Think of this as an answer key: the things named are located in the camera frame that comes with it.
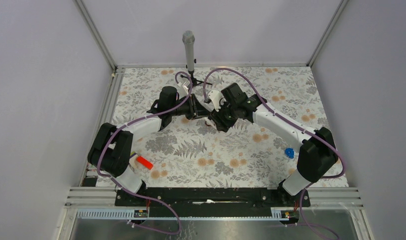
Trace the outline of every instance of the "microphone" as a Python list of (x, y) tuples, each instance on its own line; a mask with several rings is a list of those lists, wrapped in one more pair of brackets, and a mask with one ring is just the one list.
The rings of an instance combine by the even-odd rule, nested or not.
[(182, 42), (185, 46), (185, 56), (187, 58), (188, 73), (193, 76), (194, 73), (194, 41), (196, 38), (192, 31), (187, 30), (182, 34)]

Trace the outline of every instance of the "red object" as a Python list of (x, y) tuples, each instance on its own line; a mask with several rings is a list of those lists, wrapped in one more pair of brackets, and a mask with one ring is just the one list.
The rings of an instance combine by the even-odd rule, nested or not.
[(144, 157), (139, 156), (137, 157), (137, 162), (142, 164), (144, 167), (148, 168), (148, 170), (152, 170), (153, 164), (149, 161), (147, 161)]

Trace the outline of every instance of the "patterned table surface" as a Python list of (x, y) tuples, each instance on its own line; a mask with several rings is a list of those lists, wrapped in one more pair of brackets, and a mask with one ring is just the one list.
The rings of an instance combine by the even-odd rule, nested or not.
[[(196, 68), (195, 77), (203, 80), (213, 68)], [(316, 129), (329, 128), (324, 108), (309, 67), (234, 67), (252, 81), (259, 93), (282, 113)], [(112, 124), (139, 118), (159, 98), (164, 86), (177, 87), (174, 75), (183, 68), (126, 68)], [(210, 90), (222, 90), (238, 83), (248, 96), (250, 86), (238, 75), (218, 71), (208, 82)], [(203, 103), (203, 87), (193, 89)], [(135, 162), (133, 168), (149, 187), (276, 187), (296, 169), (298, 155), (285, 155), (289, 145), (275, 133), (238, 120), (227, 133), (205, 125), (203, 119), (173, 117), (158, 133), (138, 140), (132, 150), (152, 162), (148, 170)], [(341, 171), (338, 161), (327, 175)], [(98, 177), (97, 187), (114, 186)], [(315, 187), (347, 187), (346, 177), (322, 179)]]

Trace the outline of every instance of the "wall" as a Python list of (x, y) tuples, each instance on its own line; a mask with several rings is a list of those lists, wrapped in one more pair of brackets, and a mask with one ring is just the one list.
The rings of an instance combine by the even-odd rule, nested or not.
[(340, 0), (84, 0), (113, 59), (184, 64), (194, 31), (197, 63), (306, 63)]
[(71, 0), (0, 0), (0, 240), (48, 240), (111, 70)]
[(406, 0), (349, 1), (312, 71), (375, 239), (406, 239)]

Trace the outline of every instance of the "gray floor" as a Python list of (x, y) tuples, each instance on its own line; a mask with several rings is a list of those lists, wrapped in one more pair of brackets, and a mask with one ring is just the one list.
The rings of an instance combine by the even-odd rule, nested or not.
[[(342, 240), (358, 239), (350, 214), (345, 210), (305, 211), (310, 223), (322, 224), (336, 231)], [(174, 231), (175, 221), (153, 220), (143, 224), (158, 229)], [(307, 226), (271, 227), (278, 221), (182, 221), (179, 235), (165, 235), (146, 229), (134, 228), (124, 220), (77, 219), (74, 240), (319, 240)], [(334, 238), (329, 232), (327, 237)]]

